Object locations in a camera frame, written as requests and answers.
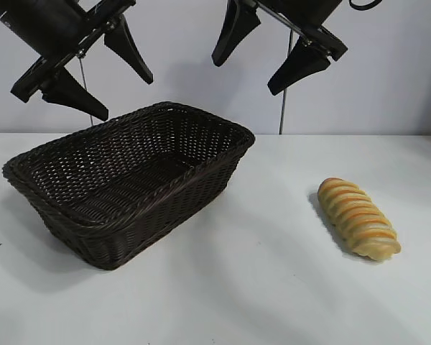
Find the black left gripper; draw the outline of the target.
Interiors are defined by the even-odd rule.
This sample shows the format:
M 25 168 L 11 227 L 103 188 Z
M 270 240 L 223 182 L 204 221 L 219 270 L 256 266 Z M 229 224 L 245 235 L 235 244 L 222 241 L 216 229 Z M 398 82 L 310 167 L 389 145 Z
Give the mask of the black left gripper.
M 151 84 L 153 74 L 138 51 L 126 17 L 119 16 L 124 11 L 124 1 L 100 1 L 89 11 L 77 1 L 0 1 L 0 22 L 40 54 L 11 93 L 28 101 L 41 88 L 44 101 L 107 121 L 108 109 L 64 67 L 105 33 L 104 45 Z

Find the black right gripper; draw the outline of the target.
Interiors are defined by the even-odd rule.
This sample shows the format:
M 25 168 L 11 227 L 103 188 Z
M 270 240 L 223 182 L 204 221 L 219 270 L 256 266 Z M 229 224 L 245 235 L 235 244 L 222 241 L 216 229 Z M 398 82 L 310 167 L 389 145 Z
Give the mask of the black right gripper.
M 256 13 L 263 9 L 299 35 L 287 59 L 268 82 L 272 95 L 330 66 L 327 58 L 339 60 L 348 48 L 323 27 L 323 22 L 339 1 L 245 1 L 228 0 L 221 33 L 211 55 L 217 67 L 227 61 L 237 45 L 261 21 Z

